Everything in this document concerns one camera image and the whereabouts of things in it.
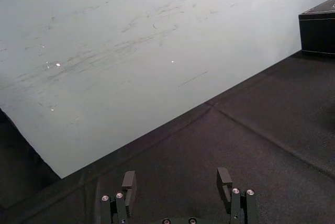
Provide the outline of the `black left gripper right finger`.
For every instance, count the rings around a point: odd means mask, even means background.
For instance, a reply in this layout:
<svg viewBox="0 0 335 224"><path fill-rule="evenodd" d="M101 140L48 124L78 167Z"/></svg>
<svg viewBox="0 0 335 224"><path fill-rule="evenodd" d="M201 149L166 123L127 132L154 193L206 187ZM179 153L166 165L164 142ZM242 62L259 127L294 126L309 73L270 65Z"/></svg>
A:
<svg viewBox="0 0 335 224"><path fill-rule="evenodd" d="M253 189L243 191L235 187L225 167L217 169L216 183L226 213L229 215L229 223L259 223L256 192Z"/></svg>

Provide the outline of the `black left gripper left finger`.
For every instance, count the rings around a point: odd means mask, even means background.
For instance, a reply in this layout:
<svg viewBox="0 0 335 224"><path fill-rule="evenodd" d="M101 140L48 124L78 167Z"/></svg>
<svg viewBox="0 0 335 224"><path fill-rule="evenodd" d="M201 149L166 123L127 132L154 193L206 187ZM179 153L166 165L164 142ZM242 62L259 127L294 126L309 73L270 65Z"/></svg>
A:
<svg viewBox="0 0 335 224"><path fill-rule="evenodd" d="M124 174L121 191L101 196L101 223L129 223L136 192L136 172L127 171Z"/></svg>

